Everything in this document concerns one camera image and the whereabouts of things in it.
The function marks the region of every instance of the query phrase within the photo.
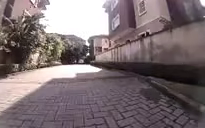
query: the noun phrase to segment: paving brick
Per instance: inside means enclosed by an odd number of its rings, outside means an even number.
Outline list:
[[[74,126],[73,121],[64,121],[62,128],[73,128],[73,126]]]
[[[94,118],[107,117],[107,116],[110,116],[110,114],[108,112],[97,112],[97,113],[94,113]]]
[[[185,123],[187,123],[188,119],[188,117],[182,115],[176,120],[176,122],[178,124],[184,125]]]
[[[135,109],[137,109],[137,108],[139,108],[138,105],[132,105],[132,106],[126,107],[126,109],[127,109],[128,111],[130,111],[130,110],[135,110]]]
[[[175,122],[173,122],[172,120],[168,119],[168,118],[164,118],[163,122],[173,128],[182,128],[179,124],[176,124]]]
[[[175,120],[177,117],[175,117],[174,115],[172,115],[172,114],[170,114],[170,113],[168,113],[168,112],[166,112],[166,111],[161,111],[161,112],[159,112],[159,113],[161,113],[162,115],[164,115],[165,117],[167,117],[167,118],[169,118],[169,119],[171,119],[171,120]]]
[[[151,125],[149,128],[165,128],[166,125],[163,122],[157,122],[153,125]]]
[[[100,110],[101,111],[110,111],[110,110],[114,110],[114,106],[106,106],[106,107],[101,107]]]
[[[141,115],[145,116],[145,117],[151,116],[151,114],[148,111],[146,111],[144,109],[141,109],[141,108],[137,109],[137,112],[140,113]]]
[[[121,74],[122,78],[111,75],[106,79],[99,75],[98,79],[95,78],[98,73],[93,73],[92,78],[89,73],[75,79],[63,79],[67,70],[62,67],[66,66],[58,66],[57,71],[47,68],[0,80],[0,126],[205,128],[205,118],[200,120],[199,115],[184,109],[162,93],[157,97],[159,102],[147,99],[141,90],[153,88],[144,80],[125,77],[125,74]],[[109,74],[106,70],[101,73],[105,77]]]
[[[181,109],[176,109],[174,112],[173,112],[173,114],[175,115],[175,116],[180,116],[181,114],[183,114],[184,113],[184,111],[183,110],[181,110]]]
[[[143,124],[144,126],[149,126],[152,124],[152,122],[150,120],[148,120],[145,116],[142,116],[142,115],[136,115],[135,118],[141,123]]]
[[[159,121],[163,118],[164,118],[164,116],[162,114],[157,113],[157,114],[152,115],[151,117],[149,117],[149,120],[150,120],[150,122],[155,123],[155,122],[157,122],[157,121]]]
[[[112,117],[105,117],[105,120],[110,128],[118,128],[116,121]]]
[[[42,128],[62,128],[62,122],[44,122]]]
[[[121,105],[115,105],[116,109],[119,111],[119,112],[125,112],[127,111],[123,106]]]
[[[139,122],[132,124],[133,128],[145,128],[142,124],[140,124]]]
[[[108,128],[108,126],[105,125],[105,124],[104,125],[98,125],[97,128]]]
[[[159,112],[159,111],[161,111],[161,109],[157,107],[157,108],[154,108],[154,109],[150,110],[149,112],[150,112],[151,114],[155,114],[155,113],[157,113],[157,112]]]
[[[170,108],[164,107],[164,106],[160,106],[160,109],[167,111],[169,113],[172,113],[173,111]]]
[[[137,111],[134,111],[134,110],[132,110],[132,111],[127,111],[127,112],[122,113],[122,115],[123,115],[125,118],[134,116],[134,115],[136,115],[136,114],[138,114],[138,112],[137,112]]]
[[[23,124],[23,121],[20,120],[7,120],[6,124],[9,126],[21,126]]]
[[[99,107],[97,105],[91,105],[91,109],[93,112],[98,112],[100,111]]]
[[[142,108],[142,109],[144,109],[144,110],[147,110],[147,111],[149,111],[150,110],[150,108],[147,106],[147,105],[145,105],[145,104],[138,104],[138,106],[140,107],[140,108]]]
[[[105,121],[103,118],[95,118],[95,119],[90,119],[85,121],[86,126],[91,126],[91,125],[100,125],[104,124]]]
[[[129,117],[129,118],[126,118],[126,119],[123,119],[123,120],[119,120],[118,125],[120,127],[125,127],[125,126],[131,125],[135,122],[136,122],[136,120],[133,117]]]
[[[84,126],[84,118],[83,117],[77,117],[74,119],[74,127],[81,127]]]
[[[116,110],[111,111],[112,116],[115,120],[122,120],[123,116]]]

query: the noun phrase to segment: curb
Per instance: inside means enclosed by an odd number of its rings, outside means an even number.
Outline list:
[[[187,107],[190,107],[190,108],[194,109],[195,111],[198,111],[198,112],[205,115],[205,105],[203,105],[201,103],[198,103],[198,102],[186,97],[185,95],[183,95],[181,93],[178,93],[178,92],[166,87],[162,83],[156,81],[155,78],[153,78],[153,77],[141,77],[140,76],[140,78],[144,78],[154,88],[156,88],[159,91],[167,94],[171,98],[181,102],[183,105],[186,105]]]

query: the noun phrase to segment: road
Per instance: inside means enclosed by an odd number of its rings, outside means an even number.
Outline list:
[[[128,73],[90,65],[0,80],[0,128],[205,128],[205,117]]]

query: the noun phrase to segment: sky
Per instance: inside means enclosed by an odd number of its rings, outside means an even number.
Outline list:
[[[50,33],[74,34],[85,40],[108,34],[108,15],[102,8],[105,0],[50,0],[44,11]]]

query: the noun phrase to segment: pink building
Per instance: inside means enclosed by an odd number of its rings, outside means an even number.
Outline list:
[[[33,15],[46,10],[49,0],[8,0],[4,11],[5,18],[16,19],[21,15]]]

